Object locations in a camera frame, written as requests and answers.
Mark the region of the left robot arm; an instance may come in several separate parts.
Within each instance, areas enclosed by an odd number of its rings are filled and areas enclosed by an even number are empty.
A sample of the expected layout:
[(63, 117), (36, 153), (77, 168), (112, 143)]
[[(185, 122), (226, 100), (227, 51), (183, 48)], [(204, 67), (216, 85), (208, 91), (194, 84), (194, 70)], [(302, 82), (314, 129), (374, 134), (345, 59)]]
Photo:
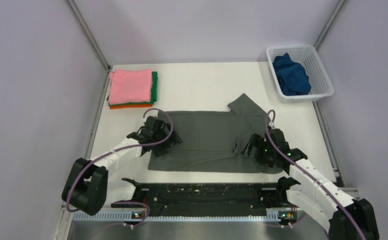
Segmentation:
[(110, 177), (130, 160), (148, 152), (154, 157), (165, 155), (169, 148), (181, 142), (170, 117), (166, 120), (147, 117), (143, 126), (109, 151), (94, 159), (79, 158), (73, 163), (61, 195), (66, 210), (93, 216), (110, 201), (124, 200), (131, 207), (138, 206), (143, 198), (141, 191), (134, 186), (110, 183)]

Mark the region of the dark grey t-shirt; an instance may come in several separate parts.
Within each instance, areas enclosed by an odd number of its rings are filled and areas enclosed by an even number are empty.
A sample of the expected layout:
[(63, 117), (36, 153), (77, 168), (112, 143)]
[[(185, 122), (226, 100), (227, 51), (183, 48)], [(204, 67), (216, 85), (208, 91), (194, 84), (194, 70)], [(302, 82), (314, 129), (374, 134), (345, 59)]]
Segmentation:
[(282, 169), (258, 163), (244, 155), (253, 134), (266, 131), (266, 112), (242, 94), (228, 104), (229, 111), (168, 111), (174, 132), (182, 142), (161, 156), (151, 155), (148, 169), (165, 172), (213, 172), (279, 174)]

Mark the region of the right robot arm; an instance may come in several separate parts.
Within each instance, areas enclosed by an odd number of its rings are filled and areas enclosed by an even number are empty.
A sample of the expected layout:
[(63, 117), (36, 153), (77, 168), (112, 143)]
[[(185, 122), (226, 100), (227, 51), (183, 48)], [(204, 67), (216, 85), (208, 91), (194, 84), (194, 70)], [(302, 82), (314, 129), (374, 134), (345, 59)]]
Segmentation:
[(276, 167), (287, 176), (276, 184), (281, 206), (299, 207), (325, 231), (330, 240), (378, 240), (380, 234), (372, 204), (356, 199), (327, 179), (298, 148), (290, 148), (284, 133), (268, 127), (264, 136), (252, 134), (237, 152), (261, 167)]

